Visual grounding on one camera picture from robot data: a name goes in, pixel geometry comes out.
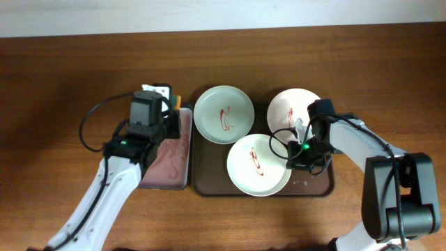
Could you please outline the green orange sponge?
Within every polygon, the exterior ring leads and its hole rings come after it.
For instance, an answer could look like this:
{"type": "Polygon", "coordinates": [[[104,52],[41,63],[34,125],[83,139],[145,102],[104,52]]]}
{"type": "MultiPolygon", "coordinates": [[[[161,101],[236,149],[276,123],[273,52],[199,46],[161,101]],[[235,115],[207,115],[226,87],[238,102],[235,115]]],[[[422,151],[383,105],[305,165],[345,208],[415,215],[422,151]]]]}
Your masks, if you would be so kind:
{"type": "Polygon", "coordinates": [[[181,96],[172,96],[171,97],[171,106],[174,110],[180,109],[181,96]]]}

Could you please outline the white plate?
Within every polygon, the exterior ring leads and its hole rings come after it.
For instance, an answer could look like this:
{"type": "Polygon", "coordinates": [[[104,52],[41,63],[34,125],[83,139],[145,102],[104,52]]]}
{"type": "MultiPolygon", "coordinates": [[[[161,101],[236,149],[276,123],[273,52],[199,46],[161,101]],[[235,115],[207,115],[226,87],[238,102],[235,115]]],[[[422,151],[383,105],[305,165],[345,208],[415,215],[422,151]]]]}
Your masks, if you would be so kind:
{"type": "MultiPolygon", "coordinates": [[[[267,122],[271,132],[282,128],[294,128],[297,118],[301,118],[305,126],[309,123],[307,108],[320,97],[306,89],[287,89],[277,94],[271,101],[267,111],[267,122]]],[[[277,132],[275,137],[284,144],[297,141],[288,130],[277,132]]]]}

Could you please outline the pale green plate front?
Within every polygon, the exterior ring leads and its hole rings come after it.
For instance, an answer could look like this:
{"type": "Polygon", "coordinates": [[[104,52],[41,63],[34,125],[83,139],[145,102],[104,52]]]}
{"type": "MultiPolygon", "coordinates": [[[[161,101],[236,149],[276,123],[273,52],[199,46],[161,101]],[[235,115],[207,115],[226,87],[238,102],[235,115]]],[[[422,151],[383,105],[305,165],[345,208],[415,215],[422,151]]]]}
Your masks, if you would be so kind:
{"type": "Polygon", "coordinates": [[[268,135],[247,135],[230,149],[226,169],[232,183],[245,194],[267,197],[278,193],[289,181],[291,170],[286,160],[285,146],[268,135]]]}

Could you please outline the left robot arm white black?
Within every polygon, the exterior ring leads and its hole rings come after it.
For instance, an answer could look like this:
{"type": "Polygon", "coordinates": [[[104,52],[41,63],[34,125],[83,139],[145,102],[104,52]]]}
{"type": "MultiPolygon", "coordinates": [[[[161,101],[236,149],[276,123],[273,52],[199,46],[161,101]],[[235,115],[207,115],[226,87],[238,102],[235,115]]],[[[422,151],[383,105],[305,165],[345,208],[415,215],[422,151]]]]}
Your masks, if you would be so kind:
{"type": "Polygon", "coordinates": [[[102,160],[92,184],[46,250],[101,250],[125,201],[155,162],[161,143],[180,137],[180,97],[167,98],[157,91],[129,96],[129,118],[99,148],[102,160]]]}

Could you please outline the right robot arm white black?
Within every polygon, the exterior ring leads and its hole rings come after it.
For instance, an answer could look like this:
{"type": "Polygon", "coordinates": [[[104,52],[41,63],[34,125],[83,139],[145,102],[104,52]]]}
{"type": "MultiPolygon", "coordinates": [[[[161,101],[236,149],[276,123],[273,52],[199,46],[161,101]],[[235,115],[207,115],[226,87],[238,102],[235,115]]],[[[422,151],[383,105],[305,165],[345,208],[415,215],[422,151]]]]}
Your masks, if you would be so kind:
{"type": "Polygon", "coordinates": [[[286,166],[313,175],[328,168],[336,153],[363,172],[361,222],[330,241],[329,250],[406,250],[408,241],[436,233],[440,204],[431,158],[408,153],[370,131],[353,113],[337,114],[328,99],[307,107],[308,125],[289,128],[286,166]]]}

